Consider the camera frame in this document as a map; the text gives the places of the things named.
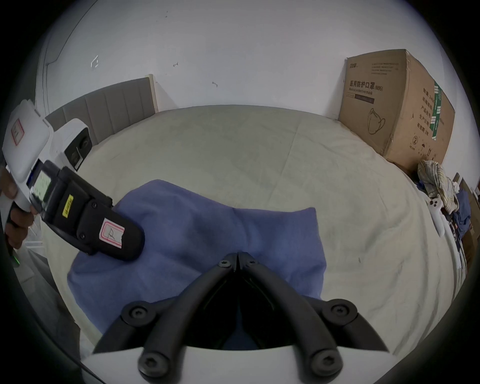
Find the white bedsheet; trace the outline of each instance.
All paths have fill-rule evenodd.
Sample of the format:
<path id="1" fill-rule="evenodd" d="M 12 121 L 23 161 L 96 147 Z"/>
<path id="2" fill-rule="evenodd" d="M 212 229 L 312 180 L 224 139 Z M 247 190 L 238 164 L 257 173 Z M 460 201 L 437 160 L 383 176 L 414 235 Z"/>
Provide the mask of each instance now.
<path id="1" fill-rule="evenodd" d="M 114 203 L 162 179 L 235 207 L 314 206 L 327 260 L 322 299 L 352 301 L 399 357 L 433 329 L 460 285 L 413 183 L 322 116 L 248 106 L 160 112 L 94 147 L 79 174 Z M 60 293 L 95 344 L 101 335 L 67 285 L 76 249 L 42 230 Z"/>

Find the white wall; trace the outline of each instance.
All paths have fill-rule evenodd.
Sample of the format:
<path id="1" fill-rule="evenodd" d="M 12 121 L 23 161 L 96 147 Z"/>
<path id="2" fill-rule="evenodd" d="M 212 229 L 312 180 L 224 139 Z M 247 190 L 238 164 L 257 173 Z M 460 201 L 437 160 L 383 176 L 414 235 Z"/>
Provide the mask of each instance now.
<path id="1" fill-rule="evenodd" d="M 444 168 L 476 185 L 480 137 L 463 87 L 401 1 L 98 0 L 48 66 L 47 109 L 152 73 L 161 109 L 250 104 L 337 118 L 345 58 L 393 48 L 408 49 L 445 91 L 456 117 Z"/>

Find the yellow label sticker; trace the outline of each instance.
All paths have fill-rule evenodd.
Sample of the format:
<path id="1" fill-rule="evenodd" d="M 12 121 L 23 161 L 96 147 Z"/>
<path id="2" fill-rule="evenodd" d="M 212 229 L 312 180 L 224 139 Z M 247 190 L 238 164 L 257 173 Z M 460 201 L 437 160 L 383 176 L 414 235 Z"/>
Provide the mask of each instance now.
<path id="1" fill-rule="evenodd" d="M 65 203 L 65 206 L 64 206 L 63 212 L 62 212 L 63 217 L 68 217 L 68 214 L 70 213 L 70 208 L 72 206 L 72 203 L 73 203 L 73 196 L 68 195 L 67 202 Z"/>

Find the blue cloth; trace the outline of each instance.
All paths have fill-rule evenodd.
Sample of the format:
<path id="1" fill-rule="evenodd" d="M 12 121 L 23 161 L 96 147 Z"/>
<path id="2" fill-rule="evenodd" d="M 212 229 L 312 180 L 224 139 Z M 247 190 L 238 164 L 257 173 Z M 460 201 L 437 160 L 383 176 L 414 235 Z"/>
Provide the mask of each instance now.
<path id="1" fill-rule="evenodd" d="M 458 226 L 458 234 L 462 239 L 470 228 L 471 208 L 467 191 L 461 190 L 456 194 L 456 198 L 458 199 L 458 210 L 452 214 L 453 220 Z"/>
<path id="2" fill-rule="evenodd" d="M 326 261 L 315 208 L 232 208 L 165 181 L 129 192 L 114 208 L 140 225 L 145 246 L 130 263 L 79 252 L 68 273 L 77 304 L 105 332 L 124 305 L 179 295 L 228 253 L 245 251 L 300 294 L 319 298 Z"/>

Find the pile of clothes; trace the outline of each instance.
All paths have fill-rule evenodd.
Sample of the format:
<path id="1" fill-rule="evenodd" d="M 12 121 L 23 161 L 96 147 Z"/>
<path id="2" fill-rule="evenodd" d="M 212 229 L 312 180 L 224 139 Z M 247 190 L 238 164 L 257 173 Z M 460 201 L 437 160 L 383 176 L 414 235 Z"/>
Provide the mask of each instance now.
<path id="1" fill-rule="evenodd" d="M 439 196 L 444 209 L 452 216 L 456 224 L 457 235 L 461 239 L 470 227 L 471 210 L 466 191 L 461 191 L 456 182 L 452 182 L 442 166 L 433 160 L 422 160 L 418 165 L 417 186 L 430 198 Z"/>

